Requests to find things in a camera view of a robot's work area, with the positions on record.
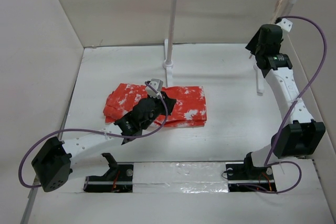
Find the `white table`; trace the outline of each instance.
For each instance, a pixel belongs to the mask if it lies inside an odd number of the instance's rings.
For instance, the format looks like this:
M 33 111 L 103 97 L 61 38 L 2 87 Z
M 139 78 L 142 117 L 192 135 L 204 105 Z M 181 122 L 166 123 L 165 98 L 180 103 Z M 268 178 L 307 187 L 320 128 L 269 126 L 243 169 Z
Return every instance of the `white table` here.
M 104 128 L 102 110 L 119 83 L 164 80 L 163 50 L 163 46 L 85 49 L 65 128 Z M 206 125 L 163 129 L 114 147 L 111 153 L 117 162 L 242 160 L 269 144 L 281 117 L 268 85 L 263 96 L 257 95 L 254 60 L 248 56 L 242 44 L 174 46 L 174 84 L 204 87 Z M 66 133 L 63 139 L 81 135 Z M 30 223 L 331 223 L 313 163 L 297 162 L 302 182 L 285 195 L 86 194 L 78 193 L 82 178 L 70 180 L 55 192 L 39 191 Z M 298 176 L 295 167 L 283 169 L 285 175 L 275 167 L 278 189 L 292 185 Z

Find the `folded cloth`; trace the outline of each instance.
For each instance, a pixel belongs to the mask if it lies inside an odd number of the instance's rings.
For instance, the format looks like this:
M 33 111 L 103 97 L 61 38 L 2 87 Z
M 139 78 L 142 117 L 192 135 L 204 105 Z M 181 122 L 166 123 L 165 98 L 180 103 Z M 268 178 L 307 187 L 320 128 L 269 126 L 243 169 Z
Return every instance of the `folded cloth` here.
M 106 100 L 104 115 L 106 123 L 113 123 L 122 118 L 142 98 L 147 97 L 146 86 L 121 83 Z M 169 98 L 177 100 L 172 115 L 168 116 L 166 127 L 204 126 L 206 105 L 203 87 L 169 87 L 162 88 Z M 160 126 L 165 116 L 160 115 L 152 126 Z

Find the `beige wall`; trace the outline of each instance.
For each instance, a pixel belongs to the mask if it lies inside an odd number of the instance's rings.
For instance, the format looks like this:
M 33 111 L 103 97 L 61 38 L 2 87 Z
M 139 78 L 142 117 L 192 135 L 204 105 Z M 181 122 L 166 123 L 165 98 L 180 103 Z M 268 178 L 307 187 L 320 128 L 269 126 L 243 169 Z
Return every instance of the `beige wall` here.
M 325 32 L 328 41 L 328 54 L 325 64 L 312 85 L 312 93 L 316 100 L 318 111 L 314 108 L 314 102 L 309 95 L 304 97 L 308 102 L 309 109 L 317 120 L 323 119 L 326 124 L 329 137 L 326 135 L 315 151 L 313 158 L 319 171 L 324 193 L 331 207 L 334 217 L 336 216 L 336 7 L 335 0 L 299 0 L 292 14 L 308 17 L 317 22 Z M 300 59 L 303 69 L 310 79 L 319 65 L 323 52 L 321 37 L 316 29 L 299 20 L 293 20 L 293 30 L 290 39 Z M 300 89 L 307 81 L 300 79 Z
M 19 223 L 29 193 L 19 159 L 60 127 L 83 47 L 58 0 L 0 3 L 0 222 Z M 24 175 L 31 183 L 34 170 Z
M 163 43 L 170 0 L 60 0 L 85 47 Z M 178 0 L 176 42 L 248 42 L 276 0 Z

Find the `wall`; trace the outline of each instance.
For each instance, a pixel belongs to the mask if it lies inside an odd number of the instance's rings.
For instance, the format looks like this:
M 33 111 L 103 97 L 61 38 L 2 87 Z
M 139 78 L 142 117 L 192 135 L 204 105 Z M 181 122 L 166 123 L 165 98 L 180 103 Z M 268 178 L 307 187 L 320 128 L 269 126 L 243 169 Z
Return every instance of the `wall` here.
M 83 47 L 58 0 L 0 0 L 0 216 L 19 223 L 28 189 L 19 159 L 60 127 Z M 24 169 L 31 183 L 34 171 Z
M 170 0 L 60 0 L 85 47 L 162 44 Z M 178 0 L 176 42 L 248 42 L 276 0 Z
M 336 191 L 334 182 L 336 181 L 336 7 L 334 0 L 299 0 L 292 10 L 293 15 L 300 15 L 311 18 L 317 22 L 325 32 L 328 41 L 328 54 L 325 64 L 312 85 L 312 93 L 316 100 L 319 112 L 312 105 L 313 101 L 309 96 L 305 96 L 305 102 L 310 105 L 314 117 L 317 120 L 323 119 L 329 135 L 325 135 L 315 151 L 313 158 L 321 177 L 324 193 L 329 202 L 334 217 L 336 216 Z M 290 40 L 300 59 L 308 79 L 315 73 L 322 57 L 323 44 L 321 36 L 316 29 L 300 20 L 293 20 L 293 30 L 290 32 Z M 300 89 L 307 81 L 301 78 Z

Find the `folded red shirt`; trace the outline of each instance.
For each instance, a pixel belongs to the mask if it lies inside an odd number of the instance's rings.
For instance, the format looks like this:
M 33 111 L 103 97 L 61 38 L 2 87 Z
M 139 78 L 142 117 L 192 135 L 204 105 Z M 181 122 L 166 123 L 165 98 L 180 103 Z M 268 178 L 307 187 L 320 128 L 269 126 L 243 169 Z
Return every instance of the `folded red shirt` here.
M 162 88 L 168 97 L 177 99 L 172 115 L 168 116 L 165 127 L 204 126 L 206 105 L 203 87 L 169 87 Z M 145 86 L 121 83 L 106 100 L 104 115 L 106 123 L 113 123 L 122 118 L 142 98 L 147 97 Z M 160 115 L 153 126 L 159 126 L 164 120 Z

